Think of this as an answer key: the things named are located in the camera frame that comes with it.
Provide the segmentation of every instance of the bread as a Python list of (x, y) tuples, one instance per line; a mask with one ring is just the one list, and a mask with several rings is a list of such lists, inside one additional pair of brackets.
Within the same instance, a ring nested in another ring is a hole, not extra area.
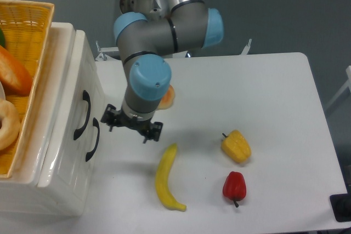
[(158, 105), (158, 110), (165, 110), (173, 105), (174, 97), (176, 96), (173, 86), (169, 85), (167, 93), (162, 97), (160, 104)]
[(24, 65), (0, 46), (0, 82), (6, 94), (28, 96), (33, 79)]
[(17, 138), (21, 122), (16, 107), (0, 99), (0, 150), (10, 146)]

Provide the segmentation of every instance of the banana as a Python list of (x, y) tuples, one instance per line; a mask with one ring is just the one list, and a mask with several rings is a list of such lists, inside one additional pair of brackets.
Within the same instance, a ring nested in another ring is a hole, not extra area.
[(158, 164), (155, 176), (155, 188), (161, 203), (169, 210), (179, 210), (184, 212), (186, 205), (179, 203), (168, 188), (168, 176), (173, 161), (177, 154), (177, 144), (171, 144), (163, 154)]

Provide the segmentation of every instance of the yellow basket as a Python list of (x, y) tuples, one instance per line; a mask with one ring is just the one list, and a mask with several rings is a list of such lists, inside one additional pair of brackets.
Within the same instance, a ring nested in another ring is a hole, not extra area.
[(0, 0), (0, 28), (5, 35), (6, 49), (23, 63), (33, 77), (29, 96), (6, 96), (6, 100), (12, 102), (19, 112), (21, 130), (17, 141), (0, 151), (0, 178), (11, 177), (15, 163), (30, 136), (28, 122), (53, 15), (54, 4)]

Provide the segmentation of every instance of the toy bell pepper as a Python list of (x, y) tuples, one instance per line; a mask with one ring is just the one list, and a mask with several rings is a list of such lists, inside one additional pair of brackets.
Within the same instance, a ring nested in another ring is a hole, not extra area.
[(230, 172), (223, 186), (223, 196), (234, 201), (238, 207), (237, 201), (246, 197), (246, 184), (244, 176), (239, 172)]
[(251, 155), (251, 149), (246, 139), (238, 130), (232, 131), (228, 136), (223, 134), (222, 150), (235, 162), (242, 163)]

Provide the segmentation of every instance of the bagel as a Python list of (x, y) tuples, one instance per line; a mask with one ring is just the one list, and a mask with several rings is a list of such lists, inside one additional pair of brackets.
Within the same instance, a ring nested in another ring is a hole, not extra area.
[(10, 146), (21, 128), (16, 107), (9, 101), (0, 99), (0, 150)]

